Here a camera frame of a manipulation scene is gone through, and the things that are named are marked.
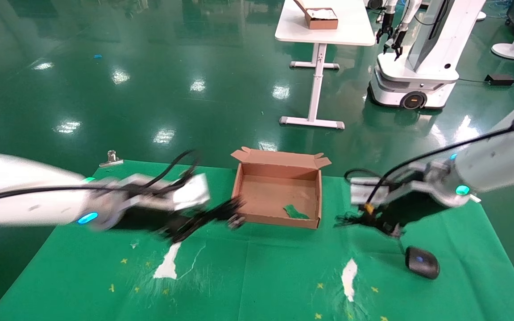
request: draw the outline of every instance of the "table foot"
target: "table foot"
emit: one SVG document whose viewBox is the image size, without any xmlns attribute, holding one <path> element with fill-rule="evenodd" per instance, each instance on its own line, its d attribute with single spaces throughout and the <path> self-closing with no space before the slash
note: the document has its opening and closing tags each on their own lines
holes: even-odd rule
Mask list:
<svg viewBox="0 0 514 321">
<path fill-rule="evenodd" d="M 295 125 L 304 125 L 304 126 L 317 126 L 317 127 L 328 127 L 328 128 L 337 128 L 344 129 L 343 122 L 336 122 L 334 120 L 320 120 L 316 119 L 313 121 L 309 121 L 306 118 L 297 118 L 297 117 L 287 117 L 282 116 L 279 120 L 281 124 L 295 124 Z"/>
<path fill-rule="evenodd" d="M 291 61 L 289 67 L 303 67 L 303 68 L 315 68 L 316 63 L 312 62 L 304 62 L 304 61 Z M 324 63 L 323 69 L 340 69 L 340 66 L 337 63 Z"/>
</svg>

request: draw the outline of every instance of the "box flap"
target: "box flap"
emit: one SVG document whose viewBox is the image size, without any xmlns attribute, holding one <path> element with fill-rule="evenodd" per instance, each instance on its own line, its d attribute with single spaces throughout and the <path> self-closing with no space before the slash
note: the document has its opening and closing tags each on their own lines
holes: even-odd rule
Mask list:
<svg viewBox="0 0 514 321">
<path fill-rule="evenodd" d="M 316 155 L 296 154 L 292 152 L 271 152 L 242 147 L 231 154 L 242 163 L 283 165 L 304 167 L 307 169 L 320 169 L 331 164 L 323 153 Z"/>
<path fill-rule="evenodd" d="M 303 0 L 294 0 L 296 2 L 296 5 L 304 12 L 304 14 L 307 14 L 307 9 L 304 8 Z"/>
</svg>

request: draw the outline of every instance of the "white table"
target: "white table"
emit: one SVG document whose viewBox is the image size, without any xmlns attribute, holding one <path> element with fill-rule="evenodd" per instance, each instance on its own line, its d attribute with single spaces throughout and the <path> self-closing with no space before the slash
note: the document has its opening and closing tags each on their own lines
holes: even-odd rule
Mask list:
<svg viewBox="0 0 514 321">
<path fill-rule="evenodd" d="M 314 43 L 312 61 L 291 61 L 291 67 L 314 67 L 315 75 L 312 82 L 311 103 L 308 108 L 308 118 L 282 116 L 281 124 L 299 124 L 344 129 L 343 122 L 320 120 L 316 118 L 319 109 L 320 86 L 323 81 L 324 68 L 338 69 L 336 63 L 325 63 L 327 44 L 335 45 L 374 45 L 375 37 L 366 13 L 363 0 L 322 0 L 315 2 L 305 0 L 308 8 L 331 7 L 338 17 L 338 29 L 310 30 L 304 20 L 304 13 L 294 0 L 285 0 L 283 11 L 279 18 L 275 39 L 288 42 Z"/>
</svg>

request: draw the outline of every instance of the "green epoxy floor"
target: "green epoxy floor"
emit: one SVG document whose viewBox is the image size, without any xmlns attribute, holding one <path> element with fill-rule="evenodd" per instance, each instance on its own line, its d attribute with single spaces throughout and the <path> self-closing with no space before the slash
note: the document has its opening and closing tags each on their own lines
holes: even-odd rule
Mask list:
<svg viewBox="0 0 514 321">
<path fill-rule="evenodd" d="M 312 86 L 312 70 L 288 68 L 309 60 L 312 45 L 274 39 L 281 7 L 278 0 L 0 0 L 0 152 L 90 175 L 110 149 L 169 162 L 197 148 L 202 165 L 234 167 L 229 154 L 248 146 L 324 152 L 333 164 L 323 173 L 337 176 L 349 167 L 386 171 L 486 132 L 514 108 L 514 86 L 469 82 L 456 85 L 442 112 L 375 106 L 366 87 L 381 45 L 330 45 L 327 61 L 341 70 L 324 73 L 319 118 L 346 129 L 279 126 L 282 115 L 307 115 Z M 503 22 L 476 24 L 457 66 L 461 78 L 514 76 L 514 61 L 489 51 L 514 38 Z M 514 187 L 482 198 L 514 263 Z M 0 228 L 0 296 L 50 230 Z"/>
</svg>

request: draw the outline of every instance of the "cardboard box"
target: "cardboard box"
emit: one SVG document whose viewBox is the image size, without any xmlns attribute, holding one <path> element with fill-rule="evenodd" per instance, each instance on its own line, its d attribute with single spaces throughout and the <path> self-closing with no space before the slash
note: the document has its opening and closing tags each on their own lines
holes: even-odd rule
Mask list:
<svg viewBox="0 0 514 321">
<path fill-rule="evenodd" d="M 320 168 L 331 164 L 322 154 L 269 152 L 241 148 L 231 154 L 237 167 L 233 197 L 245 202 L 241 213 L 247 222 L 318 228 L 322 208 Z M 285 206 L 308 219 L 291 218 Z"/>
<path fill-rule="evenodd" d="M 307 21 L 307 26 L 309 29 L 318 30 L 318 29 L 336 29 L 338 27 L 338 18 L 334 13 L 332 8 L 307 8 L 303 2 L 303 0 L 294 0 L 300 10 L 304 12 L 304 19 Z M 318 19 L 314 18 L 310 15 L 309 10 L 330 10 L 334 15 L 334 19 Z"/>
</svg>

